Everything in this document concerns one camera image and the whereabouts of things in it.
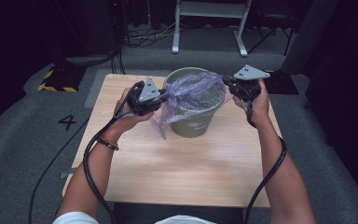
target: wooden table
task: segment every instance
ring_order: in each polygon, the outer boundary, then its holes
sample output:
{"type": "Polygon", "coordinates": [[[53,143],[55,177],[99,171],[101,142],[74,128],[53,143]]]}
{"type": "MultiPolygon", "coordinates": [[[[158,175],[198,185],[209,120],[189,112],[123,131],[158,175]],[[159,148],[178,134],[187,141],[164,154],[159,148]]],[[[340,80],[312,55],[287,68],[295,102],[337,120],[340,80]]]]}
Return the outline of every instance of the wooden table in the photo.
{"type": "MultiPolygon", "coordinates": [[[[165,77],[153,77],[158,88],[165,77]]],[[[72,167],[83,160],[91,137],[112,118],[124,88],[143,76],[106,76],[72,167]]],[[[280,134],[272,107],[269,115],[280,134]]],[[[207,132],[184,138],[168,129],[163,140],[146,121],[124,133],[112,162],[107,201],[244,207],[262,180],[257,131],[230,100],[213,116],[207,132]]],[[[72,176],[69,175],[62,193],[72,176]]],[[[262,190],[255,206],[269,207],[262,190]]]]}

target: plastic bag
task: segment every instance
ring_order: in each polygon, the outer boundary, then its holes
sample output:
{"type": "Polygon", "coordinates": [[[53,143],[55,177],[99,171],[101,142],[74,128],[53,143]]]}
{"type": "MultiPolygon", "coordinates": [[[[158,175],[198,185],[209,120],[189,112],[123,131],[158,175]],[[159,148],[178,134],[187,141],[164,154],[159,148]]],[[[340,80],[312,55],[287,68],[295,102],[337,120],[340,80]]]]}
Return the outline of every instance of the plastic bag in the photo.
{"type": "Polygon", "coordinates": [[[168,100],[161,105],[150,122],[166,139],[168,126],[181,119],[211,116],[232,95],[224,85],[222,77],[212,72],[192,73],[166,84],[166,92],[161,97],[168,100]]]}

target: number 4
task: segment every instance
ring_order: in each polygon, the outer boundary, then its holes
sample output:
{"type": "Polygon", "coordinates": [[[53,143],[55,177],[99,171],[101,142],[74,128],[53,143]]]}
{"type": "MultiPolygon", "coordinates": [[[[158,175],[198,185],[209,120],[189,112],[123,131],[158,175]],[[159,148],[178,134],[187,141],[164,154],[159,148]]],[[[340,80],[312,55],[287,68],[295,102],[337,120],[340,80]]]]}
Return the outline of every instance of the number 4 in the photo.
{"type": "Polygon", "coordinates": [[[71,124],[76,123],[76,121],[72,121],[72,120],[74,120],[74,116],[72,114],[70,114],[63,119],[60,119],[58,122],[66,124],[66,131],[68,131],[71,124]]]}

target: hand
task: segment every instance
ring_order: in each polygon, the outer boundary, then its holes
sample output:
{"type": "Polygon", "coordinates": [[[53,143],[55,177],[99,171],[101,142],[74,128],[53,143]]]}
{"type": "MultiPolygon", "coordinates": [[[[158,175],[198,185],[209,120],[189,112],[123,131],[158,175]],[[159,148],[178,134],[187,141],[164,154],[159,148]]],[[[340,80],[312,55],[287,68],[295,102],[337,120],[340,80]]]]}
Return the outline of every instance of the hand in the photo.
{"type": "MultiPolygon", "coordinates": [[[[127,88],[123,91],[121,98],[117,101],[115,113],[120,108],[129,90],[130,88],[127,88]]],[[[126,114],[128,112],[131,112],[131,109],[127,104],[124,104],[123,114],[126,114]]],[[[143,116],[133,115],[128,118],[120,118],[103,134],[103,137],[112,142],[116,142],[124,132],[132,129],[139,122],[149,120],[153,115],[154,112],[150,112],[143,116]]]]}
{"type": "MultiPolygon", "coordinates": [[[[256,127],[257,123],[269,119],[269,94],[267,93],[266,85],[264,82],[260,81],[259,83],[261,93],[253,101],[254,112],[251,117],[251,120],[255,123],[256,127]]],[[[235,105],[243,108],[240,98],[234,96],[232,99],[234,100],[235,105]]]]}

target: electrical cable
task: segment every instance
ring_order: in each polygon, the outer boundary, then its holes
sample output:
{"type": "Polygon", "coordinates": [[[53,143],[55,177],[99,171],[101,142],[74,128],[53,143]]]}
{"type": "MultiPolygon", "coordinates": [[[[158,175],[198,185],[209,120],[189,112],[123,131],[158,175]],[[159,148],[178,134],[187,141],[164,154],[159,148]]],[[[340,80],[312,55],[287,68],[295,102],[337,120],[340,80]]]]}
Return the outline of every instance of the electrical cable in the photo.
{"type": "Polygon", "coordinates": [[[98,201],[100,201],[101,205],[103,206],[103,208],[106,210],[106,212],[108,213],[109,217],[110,217],[110,221],[112,224],[116,223],[115,220],[115,215],[113,214],[112,210],[109,207],[109,204],[107,204],[106,200],[103,198],[103,195],[101,194],[101,192],[98,190],[97,186],[94,183],[94,180],[91,177],[91,173],[90,173],[90,167],[89,167],[89,156],[90,156],[90,151],[91,148],[93,146],[93,144],[97,141],[97,139],[110,127],[112,126],[116,120],[126,116],[128,113],[123,114],[123,108],[124,108],[124,104],[126,104],[129,95],[131,95],[131,93],[135,90],[135,86],[132,86],[127,94],[127,96],[124,98],[123,102],[120,104],[117,112],[114,114],[114,116],[112,117],[112,119],[103,127],[101,128],[100,131],[98,131],[89,141],[89,143],[86,146],[86,149],[84,151],[84,155],[83,155],[83,168],[84,168],[84,173],[86,176],[87,181],[89,182],[89,187],[91,188],[92,192],[94,193],[95,197],[97,197],[98,201]]]}
{"type": "Polygon", "coordinates": [[[154,32],[152,34],[149,34],[149,31],[151,31],[151,29],[147,29],[146,32],[144,32],[142,35],[139,35],[138,31],[130,31],[130,33],[134,32],[134,33],[137,34],[136,36],[130,34],[130,36],[131,36],[130,40],[138,40],[139,39],[139,43],[138,44],[128,44],[128,43],[126,43],[125,46],[129,47],[129,48],[146,48],[146,47],[156,43],[158,40],[166,38],[168,35],[173,35],[171,27],[173,27],[175,24],[176,24],[176,22],[174,22],[171,25],[167,26],[164,30],[159,30],[159,31],[156,31],[156,32],[154,32]],[[145,41],[151,41],[151,43],[143,45],[143,43],[145,41]]]}
{"type": "Polygon", "coordinates": [[[278,168],[281,166],[281,164],[284,160],[284,157],[286,156],[286,151],[287,151],[286,143],[283,141],[283,139],[280,138],[280,140],[281,140],[281,144],[282,144],[281,156],[278,158],[278,160],[275,162],[274,166],[271,168],[271,170],[268,172],[268,174],[263,178],[260,185],[255,190],[255,193],[252,196],[252,199],[249,202],[248,207],[246,208],[245,219],[243,221],[244,224],[247,224],[249,222],[249,216],[251,214],[252,207],[253,207],[253,205],[255,203],[255,199],[257,198],[261,189],[264,188],[264,186],[266,186],[267,182],[269,182],[269,180],[272,178],[272,176],[277,172],[278,168]]]}
{"type": "Polygon", "coordinates": [[[110,67],[112,69],[112,73],[116,74],[116,66],[115,66],[115,58],[112,58],[112,60],[110,60],[110,67]]]}
{"type": "Polygon", "coordinates": [[[54,156],[54,158],[50,161],[48,166],[46,167],[45,171],[43,171],[43,174],[39,177],[39,179],[36,182],[36,185],[34,186],[34,191],[31,196],[30,206],[28,210],[28,223],[32,223],[32,212],[34,207],[34,196],[36,195],[37,189],[39,188],[40,183],[42,182],[43,177],[48,172],[48,169],[51,167],[51,165],[55,162],[55,160],[58,158],[58,156],[62,153],[62,151],[69,145],[69,143],[75,138],[75,136],[80,132],[80,130],[86,125],[86,123],[89,121],[90,118],[87,118],[83,124],[76,130],[76,132],[69,138],[69,140],[63,145],[63,147],[58,151],[58,153],[54,156]]]}
{"type": "Polygon", "coordinates": [[[122,59],[122,50],[123,48],[120,48],[120,51],[118,53],[118,65],[120,66],[120,71],[123,75],[126,75],[126,71],[124,71],[124,66],[123,66],[123,59],[122,59]]]}
{"type": "Polygon", "coordinates": [[[121,36],[118,35],[117,32],[114,33],[116,43],[115,43],[115,48],[113,49],[113,51],[104,51],[104,52],[101,52],[101,51],[98,51],[98,50],[95,50],[95,49],[91,49],[91,48],[89,48],[89,47],[81,40],[81,38],[77,35],[77,33],[76,33],[74,27],[72,26],[71,22],[69,22],[68,18],[65,16],[65,13],[63,12],[62,7],[61,7],[60,4],[57,2],[57,0],[54,0],[54,2],[55,2],[55,5],[57,6],[58,10],[61,12],[63,18],[64,18],[65,21],[66,21],[66,23],[68,24],[70,30],[72,31],[72,33],[74,34],[75,38],[77,39],[77,41],[78,41],[86,50],[88,50],[89,52],[99,53],[99,54],[105,54],[105,57],[104,57],[104,58],[101,58],[101,59],[91,60],[91,61],[87,61],[87,62],[70,62],[70,63],[72,63],[75,67],[90,67],[90,66],[95,66],[95,65],[101,64],[101,63],[105,63],[105,62],[111,60],[112,58],[114,58],[114,57],[117,55],[117,43],[118,43],[119,39],[121,38],[121,36]]]}

